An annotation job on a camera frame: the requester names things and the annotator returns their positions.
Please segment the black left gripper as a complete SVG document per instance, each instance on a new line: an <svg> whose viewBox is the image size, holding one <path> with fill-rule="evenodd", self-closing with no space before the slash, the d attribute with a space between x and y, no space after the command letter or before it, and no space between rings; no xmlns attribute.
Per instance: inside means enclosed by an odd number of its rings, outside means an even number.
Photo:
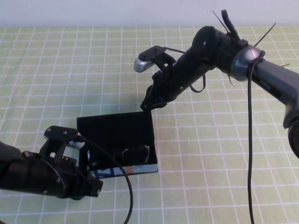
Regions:
<svg viewBox="0 0 299 224"><path fill-rule="evenodd" d="M62 161L61 171L64 190L58 198L81 200L85 196L98 197L103 187L103 181L91 176L88 166L77 166L76 160Z"/></svg>

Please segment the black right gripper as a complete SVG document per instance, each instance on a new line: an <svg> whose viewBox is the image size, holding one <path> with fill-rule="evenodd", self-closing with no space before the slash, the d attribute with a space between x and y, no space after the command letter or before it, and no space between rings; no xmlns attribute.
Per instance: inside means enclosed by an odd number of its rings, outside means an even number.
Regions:
<svg viewBox="0 0 299 224"><path fill-rule="evenodd" d="M165 70L156 72L152 79L153 84L147 88L141 103L143 111L163 108L187 89L187 84L180 80L172 66L167 66Z"/></svg>

